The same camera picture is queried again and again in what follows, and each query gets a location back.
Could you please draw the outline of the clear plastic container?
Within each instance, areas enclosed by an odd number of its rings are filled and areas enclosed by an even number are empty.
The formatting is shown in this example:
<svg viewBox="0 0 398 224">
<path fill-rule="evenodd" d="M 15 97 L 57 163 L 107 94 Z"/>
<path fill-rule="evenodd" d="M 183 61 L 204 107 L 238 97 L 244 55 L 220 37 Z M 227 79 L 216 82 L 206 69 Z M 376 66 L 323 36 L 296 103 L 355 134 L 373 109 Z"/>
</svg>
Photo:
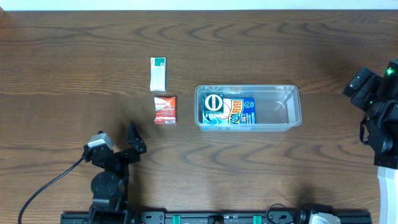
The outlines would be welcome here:
<svg viewBox="0 0 398 224">
<path fill-rule="evenodd" d="M 202 123 L 203 97 L 254 98 L 255 124 Z M 294 85 L 200 85 L 195 89 L 195 122 L 202 131 L 284 132 L 302 122 L 299 90 Z"/>
</svg>

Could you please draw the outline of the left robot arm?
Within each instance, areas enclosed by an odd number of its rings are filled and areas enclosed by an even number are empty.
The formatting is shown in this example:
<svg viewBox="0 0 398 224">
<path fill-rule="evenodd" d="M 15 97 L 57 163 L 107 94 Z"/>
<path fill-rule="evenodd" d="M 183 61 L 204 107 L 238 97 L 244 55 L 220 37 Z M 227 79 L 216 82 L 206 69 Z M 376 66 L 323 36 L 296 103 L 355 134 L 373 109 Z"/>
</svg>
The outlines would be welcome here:
<svg viewBox="0 0 398 224">
<path fill-rule="evenodd" d="M 134 122 L 130 122 L 127 135 L 129 149 L 114 152 L 110 137 L 99 131 L 84 146 L 82 158 L 103 169 L 91 181 L 93 193 L 89 210 L 89 223 L 139 223 L 138 212 L 130 207 L 129 165 L 139 162 L 147 147 Z"/>
</svg>

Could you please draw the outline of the blue Kool Fever box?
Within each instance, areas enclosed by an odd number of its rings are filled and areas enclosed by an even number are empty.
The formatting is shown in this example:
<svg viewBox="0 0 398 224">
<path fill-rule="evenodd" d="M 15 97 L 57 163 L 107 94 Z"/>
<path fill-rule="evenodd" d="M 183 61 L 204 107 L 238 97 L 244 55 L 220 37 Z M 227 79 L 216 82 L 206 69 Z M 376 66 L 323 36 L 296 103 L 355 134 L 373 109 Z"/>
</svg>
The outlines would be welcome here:
<svg viewBox="0 0 398 224">
<path fill-rule="evenodd" d="M 255 124 L 254 98 L 224 98 L 223 112 L 207 113 L 202 107 L 204 124 Z"/>
</svg>

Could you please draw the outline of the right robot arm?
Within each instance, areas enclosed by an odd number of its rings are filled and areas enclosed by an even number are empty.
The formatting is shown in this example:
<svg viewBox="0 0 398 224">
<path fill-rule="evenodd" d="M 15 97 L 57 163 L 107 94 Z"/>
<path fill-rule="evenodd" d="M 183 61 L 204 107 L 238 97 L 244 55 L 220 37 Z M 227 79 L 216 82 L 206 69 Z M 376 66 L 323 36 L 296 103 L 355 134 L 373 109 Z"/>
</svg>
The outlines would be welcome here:
<svg viewBox="0 0 398 224">
<path fill-rule="evenodd" d="M 383 76 L 363 67 L 343 90 L 366 113 L 359 140 L 374 151 L 381 194 L 380 223 L 397 223 L 397 60 Z"/>
</svg>

